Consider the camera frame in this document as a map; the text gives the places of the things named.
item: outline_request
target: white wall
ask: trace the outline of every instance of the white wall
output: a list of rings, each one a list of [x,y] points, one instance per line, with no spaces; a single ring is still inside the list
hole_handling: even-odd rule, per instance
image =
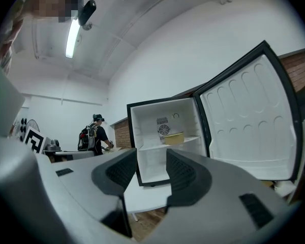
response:
[[[63,151],[76,151],[79,133],[90,124],[93,114],[106,117],[106,108],[86,103],[63,101],[33,96],[27,120],[34,119],[40,132],[50,139],[57,139]],[[109,126],[102,124],[107,137]]]
[[[197,6],[158,29],[109,85],[109,120],[129,103],[171,97],[211,80],[266,40],[277,55],[305,48],[305,28],[281,0],[233,0]]]
[[[23,94],[107,104],[106,84],[35,59],[14,55],[8,78]]]

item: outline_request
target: fluorescent light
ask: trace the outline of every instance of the fluorescent light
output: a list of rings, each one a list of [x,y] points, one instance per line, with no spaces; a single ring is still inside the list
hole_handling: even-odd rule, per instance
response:
[[[67,40],[67,48],[66,48],[66,57],[68,58],[73,57],[73,51],[75,49],[79,29],[80,29],[80,25],[78,24],[78,19],[72,20],[69,30],[68,40]]]

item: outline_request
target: fridge vent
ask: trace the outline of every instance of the fridge vent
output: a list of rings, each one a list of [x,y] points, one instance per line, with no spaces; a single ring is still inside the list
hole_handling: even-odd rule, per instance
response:
[[[168,135],[169,131],[170,128],[168,127],[168,125],[161,125],[158,129],[158,132],[163,136]]]
[[[168,123],[168,119],[166,117],[157,118],[157,125]]]

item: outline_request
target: backpack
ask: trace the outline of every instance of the backpack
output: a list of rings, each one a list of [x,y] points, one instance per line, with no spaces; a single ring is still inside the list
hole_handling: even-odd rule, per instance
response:
[[[90,124],[81,130],[78,141],[78,151],[88,151],[95,147],[95,128],[96,124]]]

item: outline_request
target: person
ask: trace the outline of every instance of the person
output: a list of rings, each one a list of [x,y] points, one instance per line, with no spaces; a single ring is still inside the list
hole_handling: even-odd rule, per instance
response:
[[[10,70],[11,46],[18,36],[25,17],[46,19],[57,17],[67,21],[78,10],[78,0],[17,0],[0,29],[0,67],[7,76]]]
[[[101,114],[93,115],[94,122],[89,126],[94,127],[94,135],[95,135],[95,148],[93,149],[95,156],[100,156],[103,154],[101,148],[101,141],[105,142],[108,147],[111,149],[114,147],[113,144],[107,138],[104,128],[101,127],[102,122],[104,121]]]

